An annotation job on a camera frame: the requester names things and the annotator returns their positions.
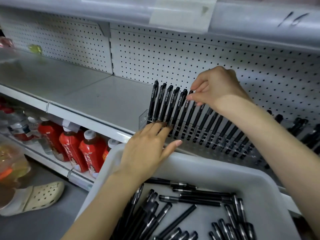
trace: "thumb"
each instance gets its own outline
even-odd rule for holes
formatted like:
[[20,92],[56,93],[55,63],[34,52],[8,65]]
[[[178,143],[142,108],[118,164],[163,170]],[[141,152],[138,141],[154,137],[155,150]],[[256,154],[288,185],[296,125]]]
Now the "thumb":
[[171,153],[173,153],[174,150],[181,144],[182,140],[175,140],[167,145],[166,148],[162,150],[161,161],[167,159],[171,155]]
[[195,92],[195,93],[192,93],[192,94],[189,94],[188,95],[188,99],[189,100],[194,100],[196,101],[197,103],[199,102],[202,102],[202,103],[208,103],[208,97],[209,97],[209,94],[208,92]]

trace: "hand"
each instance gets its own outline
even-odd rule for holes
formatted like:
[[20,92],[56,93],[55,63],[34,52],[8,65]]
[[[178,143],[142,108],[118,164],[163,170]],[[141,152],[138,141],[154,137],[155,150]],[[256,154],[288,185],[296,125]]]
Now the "hand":
[[150,178],[163,160],[182,144],[176,140],[163,149],[172,128],[165,122],[157,122],[135,133],[124,148],[119,170],[130,173],[140,183]]
[[240,86],[235,71],[226,70],[222,66],[201,72],[190,89],[195,90],[195,93],[189,94],[187,100],[196,101],[198,106],[206,103],[218,113],[220,100],[228,95],[251,101]]

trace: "person's left hand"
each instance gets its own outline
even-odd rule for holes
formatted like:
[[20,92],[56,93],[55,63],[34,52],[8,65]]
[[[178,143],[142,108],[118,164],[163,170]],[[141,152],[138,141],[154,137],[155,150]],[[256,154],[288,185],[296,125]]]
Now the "person's left hand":
[[124,148],[119,170],[130,173],[141,183],[150,178],[163,160],[182,144],[176,140],[163,148],[171,127],[157,122],[135,133]]

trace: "white crocs shoe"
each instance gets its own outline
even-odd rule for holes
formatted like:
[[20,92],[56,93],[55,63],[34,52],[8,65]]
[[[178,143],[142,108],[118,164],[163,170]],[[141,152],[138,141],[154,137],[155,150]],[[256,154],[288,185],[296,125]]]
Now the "white crocs shoe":
[[0,209],[1,216],[13,216],[27,211],[47,208],[57,202],[64,190],[62,181],[41,186],[30,186],[16,189],[16,192],[5,207]]

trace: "fingernail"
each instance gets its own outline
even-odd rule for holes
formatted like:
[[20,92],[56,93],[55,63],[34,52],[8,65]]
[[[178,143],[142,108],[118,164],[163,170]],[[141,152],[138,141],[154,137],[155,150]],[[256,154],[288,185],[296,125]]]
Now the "fingernail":
[[182,144],[182,140],[176,141],[176,146],[177,146],[177,147],[180,146],[181,144]]

